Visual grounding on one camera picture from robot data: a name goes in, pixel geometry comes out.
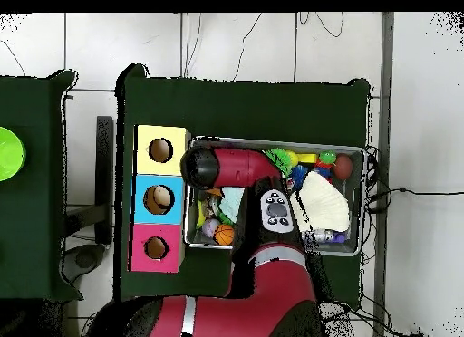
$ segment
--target shape sorter box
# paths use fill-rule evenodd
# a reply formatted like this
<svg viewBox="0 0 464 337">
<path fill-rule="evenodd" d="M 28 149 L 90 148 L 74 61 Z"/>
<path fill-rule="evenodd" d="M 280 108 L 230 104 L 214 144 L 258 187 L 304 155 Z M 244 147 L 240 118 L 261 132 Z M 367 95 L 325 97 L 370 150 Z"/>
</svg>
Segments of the shape sorter box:
<svg viewBox="0 0 464 337">
<path fill-rule="evenodd" d="M 154 215 L 145 208 L 143 198 L 150 187 L 163 186 L 174 198 L 172 207 L 163 215 Z M 135 177 L 134 224 L 181 224 L 183 220 L 185 184 L 178 176 L 137 175 Z"/>
<path fill-rule="evenodd" d="M 189 146 L 190 134 L 185 128 L 137 125 L 134 149 L 137 151 L 136 173 L 139 175 L 180 176 L 180 159 Z M 150 145 L 156 139 L 168 142 L 171 157 L 157 162 L 150 156 Z"/>
<path fill-rule="evenodd" d="M 135 224 L 132 228 L 133 272 L 162 272 L 175 274 L 184 258 L 182 226 L 163 224 Z M 162 238 L 168 252 L 161 259 L 152 259 L 145 252 L 145 245 L 153 237 Z"/>
<path fill-rule="evenodd" d="M 133 272 L 176 273 L 185 251 L 183 242 L 183 216 L 185 183 L 180 174 L 180 159 L 188 148 L 189 133 L 184 128 L 138 125 L 134 127 L 134 164 L 131 194 L 130 262 Z M 151 146 L 164 141 L 169 155 L 159 159 L 153 156 Z M 155 187 L 164 187 L 170 193 L 166 210 L 149 211 L 145 204 L 152 197 Z M 153 238 L 164 242 L 168 248 L 162 258 L 150 258 L 146 244 Z"/>
</svg>

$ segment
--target green plate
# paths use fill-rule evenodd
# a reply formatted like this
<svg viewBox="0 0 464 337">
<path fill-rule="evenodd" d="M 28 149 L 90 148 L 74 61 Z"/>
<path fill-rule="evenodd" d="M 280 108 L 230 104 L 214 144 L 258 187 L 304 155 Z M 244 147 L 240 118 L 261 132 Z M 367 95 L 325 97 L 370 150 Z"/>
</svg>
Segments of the green plate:
<svg viewBox="0 0 464 337">
<path fill-rule="evenodd" d="M 14 176 L 23 167 L 24 161 L 23 142 L 12 131 L 0 127 L 0 181 Z"/>
</svg>

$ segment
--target pink block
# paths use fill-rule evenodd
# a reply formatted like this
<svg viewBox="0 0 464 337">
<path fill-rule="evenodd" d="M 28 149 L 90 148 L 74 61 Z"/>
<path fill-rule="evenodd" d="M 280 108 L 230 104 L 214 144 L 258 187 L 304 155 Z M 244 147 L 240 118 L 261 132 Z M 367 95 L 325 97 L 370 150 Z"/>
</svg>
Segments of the pink block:
<svg viewBox="0 0 464 337">
<path fill-rule="evenodd" d="M 169 251 L 160 260 L 145 254 L 145 243 L 151 237 L 160 237 L 168 244 Z M 176 273 L 184 258 L 181 226 L 170 224 L 135 224 L 133 227 L 131 270 L 133 272 Z"/>
</svg>

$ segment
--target blue block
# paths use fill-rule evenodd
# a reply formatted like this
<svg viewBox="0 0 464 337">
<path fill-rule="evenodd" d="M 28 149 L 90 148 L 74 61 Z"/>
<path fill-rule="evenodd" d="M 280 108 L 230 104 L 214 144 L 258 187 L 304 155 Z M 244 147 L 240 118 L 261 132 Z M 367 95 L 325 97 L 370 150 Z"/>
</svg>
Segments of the blue block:
<svg viewBox="0 0 464 337">
<path fill-rule="evenodd" d="M 153 215 L 143 205 L 149 187 L 164 185 L 174 193 L 174 205 L 164 215 Z M 175 176 L 137 175 L 135 177 L 134 224 L 181 224 L 184 181 Z"/>
<path fill-rule="evenodd" d="M 313 172 L 319 173 L 323 178 L 329 178 L 330 177 L 330 169 L 314 168 Z"/>
</svg>

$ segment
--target green spiky ball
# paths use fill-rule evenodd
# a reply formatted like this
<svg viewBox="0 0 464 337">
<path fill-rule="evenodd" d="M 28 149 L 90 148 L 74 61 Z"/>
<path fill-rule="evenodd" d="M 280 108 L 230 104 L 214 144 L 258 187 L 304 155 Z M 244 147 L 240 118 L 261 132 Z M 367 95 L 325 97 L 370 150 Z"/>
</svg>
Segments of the green spiky ball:
<svg viewBox="0 0 464 337">
<path fill-rule="evenodd" d="M 292 170 L 292 158 L 284 149 L 272 148 L 265 152 L 265 154 L 272 160 L 276 167 L 284 173 L 287 178 Z"/>
</svg>

